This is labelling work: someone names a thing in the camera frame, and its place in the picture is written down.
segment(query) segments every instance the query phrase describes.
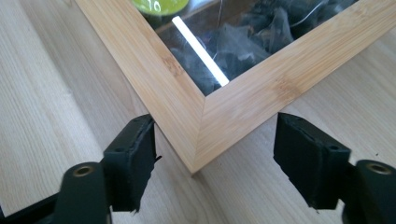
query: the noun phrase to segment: wooden frame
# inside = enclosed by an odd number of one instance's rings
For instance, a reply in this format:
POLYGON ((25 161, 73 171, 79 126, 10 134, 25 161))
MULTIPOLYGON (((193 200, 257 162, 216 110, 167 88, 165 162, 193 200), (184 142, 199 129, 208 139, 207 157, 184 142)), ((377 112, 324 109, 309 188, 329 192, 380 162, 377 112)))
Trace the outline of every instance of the wooden frame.
POLYGON ((396 25, 396 1, 360 0, 204 97, 128 0, 77 0, 195 173, 396 25))

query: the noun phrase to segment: table surface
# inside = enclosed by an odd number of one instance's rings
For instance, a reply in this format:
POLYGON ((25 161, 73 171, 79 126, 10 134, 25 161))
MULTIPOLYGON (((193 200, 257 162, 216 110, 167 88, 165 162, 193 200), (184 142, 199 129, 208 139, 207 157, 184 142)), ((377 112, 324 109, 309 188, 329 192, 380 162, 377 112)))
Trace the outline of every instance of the table surface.
MULTIPOLYGON (((0 204, 6 215, 55 193, 63 173, 148 113, 73 0, 0 0, 0 204)), ((283 109, 396 166, 396 29, 283 109)), ((138 214, 114 223, 341 223, 315 211, 273 160, 276 117, 191 176, 157 128, 138 214)))

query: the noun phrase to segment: dark crumpled material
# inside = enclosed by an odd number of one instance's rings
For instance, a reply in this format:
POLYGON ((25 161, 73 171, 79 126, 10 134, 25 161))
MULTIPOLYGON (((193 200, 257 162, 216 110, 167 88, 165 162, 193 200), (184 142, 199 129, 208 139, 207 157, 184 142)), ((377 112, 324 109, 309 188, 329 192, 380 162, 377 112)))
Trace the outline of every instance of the dark crumpled material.
MULTIPOLYGON (((233 80, 356 1, 259 0, 241 15, 237 25, 224 23, 197 38, 224 75, 233 80)), ((187 42, 171 51, 204 95, 220 87, 187 42)))

